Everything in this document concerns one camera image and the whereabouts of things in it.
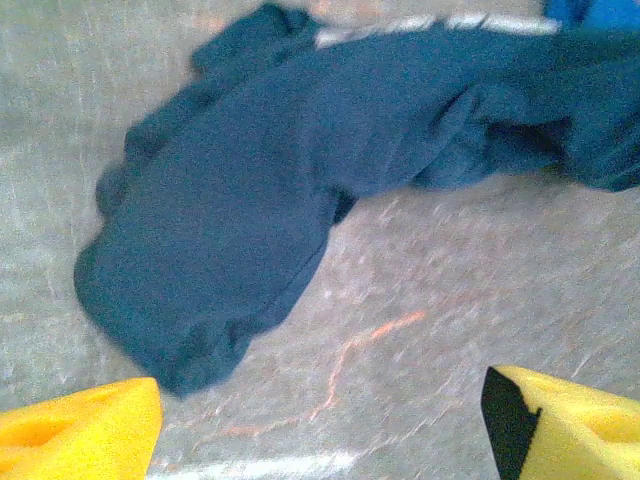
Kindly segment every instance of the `white stripe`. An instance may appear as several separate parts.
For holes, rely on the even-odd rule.
[[[356,455],[344,452],[269,460],[238,460],[185,468],[175,473],[157,473],[148,476],[147,480],[322,479],[349,470],[356,460]]]

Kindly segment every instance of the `yellow foam block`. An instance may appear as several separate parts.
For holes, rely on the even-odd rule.
[[[497,366],[482,403],[503,480],[640,480],[639,402]]]
[[[142,480],[161,426],[152,378],[0,413],[0,480]]]

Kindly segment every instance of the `textured surface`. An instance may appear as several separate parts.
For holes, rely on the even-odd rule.
[[[306,5],[341,23],[538,12],[391,3]],[[189,52],[254,6],[0,0],[0,410],[140,374],[74,299],[94,185]],[[640,399],[639,206],[545,174],[362,202],[228,383],[164,399],[151,476],[495,478],[479,407],[495,363]]]

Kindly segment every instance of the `gray floor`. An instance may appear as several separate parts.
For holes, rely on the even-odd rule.
[[[301,3],[341,23],[539,13],[511,2]],[[140,374],[74,298],[94,184],[188,53],[255,5],[0,0],[0,410]],[[497,478],[479,406],[497,363],[640,399],[639,206],[543,174],[362,202],[228,383],[164,398],[150,477]]]

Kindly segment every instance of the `blue cloth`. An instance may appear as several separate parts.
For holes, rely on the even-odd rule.
[[[548,0],[544,14],[566,27],[640,27],[640,3],[636,0]]]
[[[79,301],[178,395],[285,319],[359,198],[546,165],[640,182],[640,35],[436,23],[318,49],[320,27],[275,5],[232,25],[99,182]]]

